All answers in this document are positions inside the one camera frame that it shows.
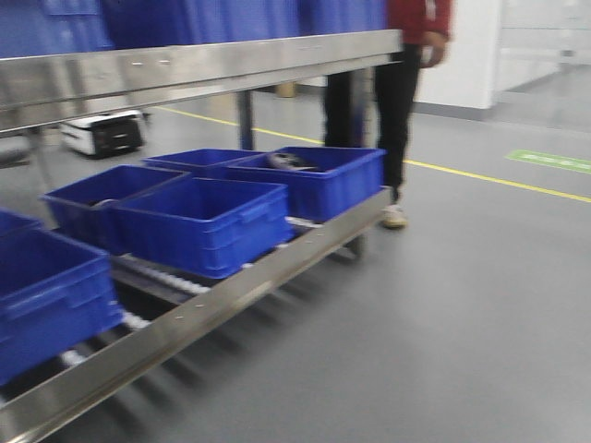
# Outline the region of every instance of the hand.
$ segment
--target hand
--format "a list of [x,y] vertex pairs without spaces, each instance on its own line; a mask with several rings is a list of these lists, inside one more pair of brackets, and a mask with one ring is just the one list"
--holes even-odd
[[447,37],[439,32],[428,30],[423,35],[423,47],[428,48],[430,57],[421,67],[434,67],[443,61],[447,49]]

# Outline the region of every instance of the red jacket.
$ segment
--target red jacket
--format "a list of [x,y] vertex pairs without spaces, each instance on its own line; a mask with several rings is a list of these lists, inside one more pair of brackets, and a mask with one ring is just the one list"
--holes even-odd
[[404,42],[420,44],[425,31],[449,38],[452,0],[388,0],[388,27],[403,30]]

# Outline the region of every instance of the black pants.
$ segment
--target black pants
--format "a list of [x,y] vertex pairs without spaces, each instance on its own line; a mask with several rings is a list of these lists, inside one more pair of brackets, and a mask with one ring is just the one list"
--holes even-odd
[[[375,92],[380,112],[380,139],[378,147],[384,156],[384,184],[392,187],[392,200],[400,197],[403,183],[403,161],[408,142],[408,117],[413,110],[418,72],[419,47],[404,46],[399,62],[378,66],[375,72]],[[328,76],[324,95],[326,113],[325,146],[351,148],[351,74],[344,72]]]

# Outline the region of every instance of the person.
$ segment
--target person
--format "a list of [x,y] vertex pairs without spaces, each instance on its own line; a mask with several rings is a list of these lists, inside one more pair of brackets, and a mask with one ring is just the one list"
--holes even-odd
[[[404,49],[393,62],[377,66],[374,90],[380,114],[378,147],[383,157],[384,184],[392,187],[392,204],[385,208],[382,225],[405,227],[407,219],[398,201],[403,183],[404,152],[408,142],[408,119],[413,109],[421,67],[441,63],[450,39],[452,0],[386,0],[389,29],[402,30]],[[351,73],[328,76],[324,96],[326,114],[324,145],[350,148]]]

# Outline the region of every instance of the stainless steel shelf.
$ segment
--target stainless steel shelf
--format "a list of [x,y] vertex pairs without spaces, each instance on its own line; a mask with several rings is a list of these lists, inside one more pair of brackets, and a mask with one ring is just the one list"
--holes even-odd
[[0,133],[389,63],[400,31],[0,59]]
[[[0,59],[0,134],[86,115],[360,70],[389,63],[390,54],[401,49],[400,31],[384,30]],[[362,102],[363,94],[354,95]],[[245,136],[249,121],[241,122]],[[33,146],[41,146],[36,131],[30,131],[29,138]],[[165,303],[165,313],[147,328],[126,330],[121,337],[120,330],[110,331],[106,347],[90,353],[83,363],[60,369],[49,379],[45,375],[40,384],[19,391],[4,404],[0,399],[0,442],[32,443],[52,434],[359,236],[378,220],[389,198],[390,192],[384,190],[324,225],[309,227],[286,247],[193,298],[157,279],[134,274],[114,259],[115,281]]]
[[[251,268],[219,282],[208,293],[156,318],[147,328],[115,341],[82,364],[16,397],[0,409],[0,441],[30,443],[47,437],[359,236],[379,219],[389,201],[390,191],[381,191],[343,215],[311,228]],[[115,270],[115,276],[125,284],[138,284],[120,269]]]

